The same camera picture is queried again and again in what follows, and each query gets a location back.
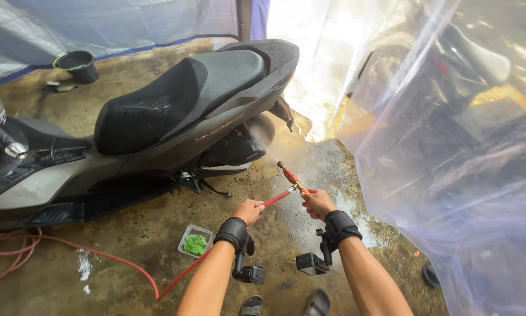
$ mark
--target wrist strap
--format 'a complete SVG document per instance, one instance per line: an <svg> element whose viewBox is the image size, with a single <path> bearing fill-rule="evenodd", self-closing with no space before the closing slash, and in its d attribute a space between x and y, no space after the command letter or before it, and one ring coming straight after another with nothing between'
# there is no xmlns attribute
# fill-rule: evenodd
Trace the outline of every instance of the wrist strap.
<svg viewBox="0 0 526 316"><path fill-rule="evenodd" d="M339 242L351 236L357 236L362 240L362 234L353 222L349 214L340 210L329 212L325 216L325 230L329 233L335 248L339 247Z"/></svg>
<svg viewBox="0 0 526 316"><path fill-rule="evenodd" d="M213 244L215 244L217 241L225 240L234 245L236 253L238 253L249 236L247 234L246 227L247 226L245 225L245 221L243 221L243 219L230 217L220 226L220 229L214 238Z"/></svg>

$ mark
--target forearm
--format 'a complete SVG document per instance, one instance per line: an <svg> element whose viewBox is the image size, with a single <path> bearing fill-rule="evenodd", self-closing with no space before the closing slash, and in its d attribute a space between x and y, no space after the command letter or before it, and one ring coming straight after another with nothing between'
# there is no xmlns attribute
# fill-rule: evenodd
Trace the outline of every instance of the forearm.
<svg viewBox="0 0 526 316"><path fill-rule="evenodd" d="M234 246L227 241L218 241L212 247L185 290L178 316L220 315L234 252Z"/></svg>
<svg viewBox="0 0 526 316"><path fill-rule="evenodd" d="M341 241L339 252L347 281L362 315L412 315L392 277L358 237Z"/></svg>

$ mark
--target black bucket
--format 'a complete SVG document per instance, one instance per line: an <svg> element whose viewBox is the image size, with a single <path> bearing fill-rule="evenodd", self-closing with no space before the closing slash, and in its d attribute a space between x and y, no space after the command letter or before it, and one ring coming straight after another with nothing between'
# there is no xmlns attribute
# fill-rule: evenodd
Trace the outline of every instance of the black bucket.
<svg viewBox="0 0 526 316"><path fill-rule="evenodd" d="M93 64L93 55L86 51L68 52L60 56L52 66L69 72L77 83L90 84L99 79L99 71Z"/></svg>

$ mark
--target orange spray nozzle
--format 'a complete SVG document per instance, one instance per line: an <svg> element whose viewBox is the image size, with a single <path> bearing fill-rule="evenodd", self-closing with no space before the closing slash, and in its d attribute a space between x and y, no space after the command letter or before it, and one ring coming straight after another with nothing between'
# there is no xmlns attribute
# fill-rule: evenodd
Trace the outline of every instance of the orange spray nozzle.
<svg viewBox="0 0 526 316"><path fill-rule="evenodd" d="M287 178L288 182L292 183L298 190L300 190L300 192L309 193L307 189L304 189L301 186L295 173L284 166L284 162L277 162L276 165L279 166L280 169L283 169L284 176Z"/></svg>

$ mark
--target slipper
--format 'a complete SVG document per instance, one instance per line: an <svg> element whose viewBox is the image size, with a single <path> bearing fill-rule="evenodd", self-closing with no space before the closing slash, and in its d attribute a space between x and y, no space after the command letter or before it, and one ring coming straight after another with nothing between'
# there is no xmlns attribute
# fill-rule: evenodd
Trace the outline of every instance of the slipper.
<svg viewBox="0 0 526 316"><path fill-rule="evenodd" d="M304 316L327 316L329 307L329 296L323 290L318 289L312 295Z"/></svg>
<svg viewBox="0 0 526 316"><path fill-rule="evenodd" d="M438 277L435 274L435 269L433 268L431 262L427 262L423 265L423 267L421 267L421 275L423 276L425 282L427 282L427 284L431 287L438 287L441 285L441 283L438 281Z"/></svg>
<svg viewBox="0 0 526 316"><path fill-rule="evenodd" d="M242 304L239 316L261 316L263 311L263 298L259 295L251 295Z"/></svg>

